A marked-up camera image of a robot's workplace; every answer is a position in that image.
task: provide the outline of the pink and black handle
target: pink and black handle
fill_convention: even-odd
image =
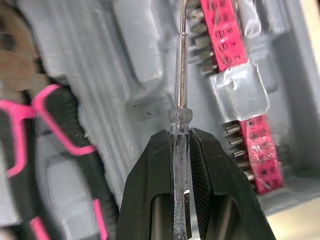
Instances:
[[[10,193],[30,239],[64,239],[48,215],[37,187],[35,117],[31,106],[0,100],[0,140]]]
[[[100,239],[115,239],[119,209],[107,185],[99,154],[80,125],[76,97],[68,89],[52,84],[33,99],[32,105],[76,160],[92,197]]]

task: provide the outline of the pink grip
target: pink grip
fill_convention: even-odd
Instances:
[[[50,240],[40,217],[37,216],[32,219],[30,221],[30,226],[37,240]]]
[[[57,125],[55,120],[51,117],[46,109],[46,100],[47,97],[54,92],[56,89],[61,88],[57,84],[52,84],[43,89],[38,95],[33,99],[32,105],[37,110],[39,115],[54,133],[54,135],[60,140],[64,147],[75,156],[82,156],[86,154],[93,153],[96,148],[93,145],[79,147],[74,145],[70,139],[63,133],[60,127]]]
[[[101,206],[100,206],[99,199],[94,199],[93,200],[93,210],[94,210],[96,222],[97,222],[98,227],[99,227],[101,240],[106,240],[107,237],[108,237],[108,232],[106,230],[106,226],[105,226],[105,223],[104,223],[104,218],[102,217]]]
[[[15,165],[7,171],[8,177],[11,178],[20,173],[27,164],[28,141],[26,140],[23,120],[35,118],[36,111],[32,106],[22,105],[9,100],[0,101],[0,110],[7,113],[12,127]]]

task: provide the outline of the pliers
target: pliers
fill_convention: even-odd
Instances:
[[[78,119],[78,102],[66,88],[39,74],[31,32],[24,19],[0,0],[0,140],[10,192],[30,239],[66,238],[49,215],[37,186],[35,169],[37,114],[46,122],[86,180],[101,240],[114,239],[119,210],[106,183],[96,148]],[[25,104],[26,95],[30,104]]]

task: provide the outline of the gray plastic tool case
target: gray plastic tool case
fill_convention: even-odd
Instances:
[[[255,2],[262,33],[245,44],[268,93],[267,115],[285,179],[284,188],[259,197],[268,215],[320,195],[320,78],[300,1]],[[178,2],[21,0],[17,6],[32,26],[47,73],[63,83],[67,79],[77,95],[80,119],[103,157],[120,206],[126,177],[150,136],[170,126]],[[213,134],[231,153],[209,78],[199,65],[189,64],[190,125]],[[42,138],[43,148],[50,149],[50,135]],[[59,221],[67,220],[68,229],[84,229],[78,215],[94,218],[80,177],[58,152],[48,154],[45,158],[54,160],[41,167],[47,176],[43,195]],[[8,203],[0,201],[3,225],[18,221],[2,219],[14,216]],[[64,211],[66,206],[73,207]],[[98,232],[91,222],[86,221],[87,236]],[[77,234],[74,230],[72,239],[84,237]]]

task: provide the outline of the red label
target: red label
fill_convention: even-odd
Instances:
[[[276,147],[266,115],[239,122],[258,193],[283,187]]]
[[[218,70],[248,61],[232,0],[201,0]]]

